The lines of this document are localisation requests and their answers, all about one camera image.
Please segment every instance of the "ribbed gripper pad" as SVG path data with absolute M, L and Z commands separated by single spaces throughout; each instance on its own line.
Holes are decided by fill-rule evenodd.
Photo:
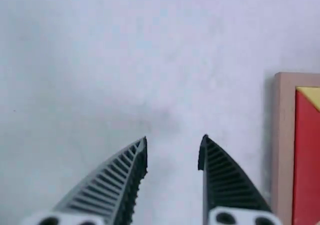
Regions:
M 271 212 L 270 207 L 241 167 L 208 135 L 202 139 L 198 170 L 203 170 L 206 209 L 221 206 Z
M 147 166 L 147 139 L 144 137 L 92 171 L 54 209 L 98 215 L 106 225 L 129 225 Z

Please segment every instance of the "white surface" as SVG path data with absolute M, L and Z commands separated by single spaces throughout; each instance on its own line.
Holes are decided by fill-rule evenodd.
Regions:
M 94 225 L 105 225 L 103 218 L 100 216 L 52 211 L 36 212 L 31 216 L 24 218 L 19 225 L 38 225 L 48 218 L 58 219 L 58 225 L 81 225 L 89 222 L 94 223 Z
M 234 225 L 257 225 L 257 219 L 268 220 L 269 225 L 282 225 L 282 222 L 274 214 L 267 211 L 260 210 L 249 210 L 240 208 L 231 208 L 218 206 L 215 209 L 210 210 L 208 225 L 225 225 L 228 224 L 226 221 L 221 222 L 219 220 L 220 214 L 231 215 L 234 220 Z
M 134 224 L 202 221 L 204 133 L 269 199 L 271 81 L 320 73 L 319 0 L 0 0 L 0 223 L 147 135 Z

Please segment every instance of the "wooden picture frame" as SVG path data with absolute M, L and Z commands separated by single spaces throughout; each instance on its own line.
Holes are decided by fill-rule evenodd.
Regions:
M 320 74 L 280 72 L 274 80 L 271 208 L 283 225 L 293 225 L 296 91 L 320 87 Z

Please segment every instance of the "yellow triangle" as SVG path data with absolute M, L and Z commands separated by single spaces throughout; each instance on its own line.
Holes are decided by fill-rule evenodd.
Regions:
M 302 93 L 318 111 L 320 111 L 320 87 L 298 86 L 296 89 Z

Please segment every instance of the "screw hole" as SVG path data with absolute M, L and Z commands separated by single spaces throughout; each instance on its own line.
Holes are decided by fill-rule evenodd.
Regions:
M 80 223 L 79 225 L 96 225 L 96 223 L 93 221 L 85 221 L 83 223 Z
M 59 224 L 59 219 L 54 216 L 50 216 L 43 219 L 38 225 L 58 225 L 58 224 Z
M 266 217 L 258 217 L 255 219 L 255 225 L 274 225 L 274 222 Z
M 216 216 L 216 221 L 221 224 L 226 224 L 226 225 L 234 225 L 236 224 L 236 220 L 234 216 L 232 216 L 230 213 L 227 212 L 220 212 Z

